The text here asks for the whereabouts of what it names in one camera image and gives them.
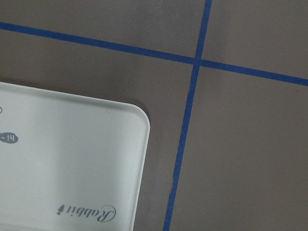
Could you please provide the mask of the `cream rabbit print tray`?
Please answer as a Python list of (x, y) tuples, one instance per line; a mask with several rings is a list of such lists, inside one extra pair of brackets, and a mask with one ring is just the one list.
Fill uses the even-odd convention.
[(149, 132), (132, 104), (1, 83), (1, 230), (133, 230)]

